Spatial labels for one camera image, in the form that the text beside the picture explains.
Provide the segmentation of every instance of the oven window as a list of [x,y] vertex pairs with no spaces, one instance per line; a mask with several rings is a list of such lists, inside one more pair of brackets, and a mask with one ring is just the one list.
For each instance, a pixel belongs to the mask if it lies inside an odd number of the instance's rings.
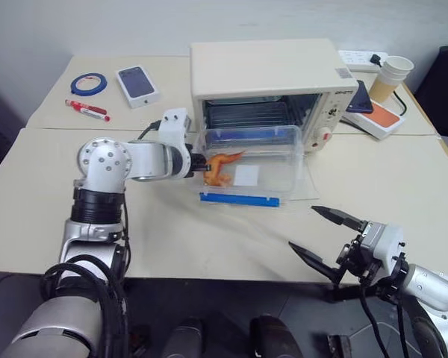
[[227,98],[204,101],[206,127],[254,128],[297,125],[305,129],[321,94]]

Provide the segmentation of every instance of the blue tape roll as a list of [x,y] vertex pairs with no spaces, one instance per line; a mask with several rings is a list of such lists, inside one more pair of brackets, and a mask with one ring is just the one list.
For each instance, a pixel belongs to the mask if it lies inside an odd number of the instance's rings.
[[[97,77],[99,79],[99,85],[92,88],[92,89],[79,89],[77,88],[76,84],[78,83],[79,80],[81,80],[82,78],[85,77]],[[95,95],[96,93],[100,93],[102,90],[104,90],[106,88],[106,85],[108,84],[108,82],[106,81],[106,77],[104,75],[102,75],[101,73],[86,73],[84,75],[81,75],[77,78],[75,78],[71,84],[71,89],[72,89],[72,93],[74,95]]]

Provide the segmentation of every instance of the white wall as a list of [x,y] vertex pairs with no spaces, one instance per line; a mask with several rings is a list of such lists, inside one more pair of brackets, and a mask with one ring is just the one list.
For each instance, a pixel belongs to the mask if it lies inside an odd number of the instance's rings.
[[26,122],[73,54],[187,54],[193,41],[328,37],[411,58],[448,45],[448,0],[0,0],[0,96]]

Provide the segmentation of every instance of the smartphone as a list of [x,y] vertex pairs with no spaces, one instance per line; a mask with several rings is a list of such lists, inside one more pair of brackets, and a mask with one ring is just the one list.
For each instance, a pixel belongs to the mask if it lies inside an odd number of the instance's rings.
[[156,102],[159,91],[142,66],[117,71],[116,76],[131,108]]
[[346,108],[350,113],[372,113],[373,105],[368,95],[367,89],[363,81],[357,80],[358,89],[357,93],[353,96],[352,101]]

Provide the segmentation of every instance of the red marker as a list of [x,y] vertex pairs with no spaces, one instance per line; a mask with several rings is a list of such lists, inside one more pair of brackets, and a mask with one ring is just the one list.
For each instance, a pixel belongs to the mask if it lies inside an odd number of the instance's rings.
[[87,110],[92,110],[93,112],[96,112],[96,113],[101,113],[101,114],[107,114],[108,113],[103,108],[90,106],[88,104],[81,103],[81,102],[78,102],[78,101],[70,101],[69,99],[65,99],[65,104],[67,106],[71,106],[71,107],[79,106],[80,108],[86,108]]
[[79,104],[71,104],[71,106],[73,107],[74,110],[76,110],[79,113],[83,113],[86,116],[90,116],[90,117],[93,117],[96,119],[101,119],[102,121],[105,121],[105,122],[109,122],[111,120],[111,118],[109,116],[106,116],[103,113],[95,112],[94,110],[89,110],[88,108],[84,108],[84,107],[80,106]]

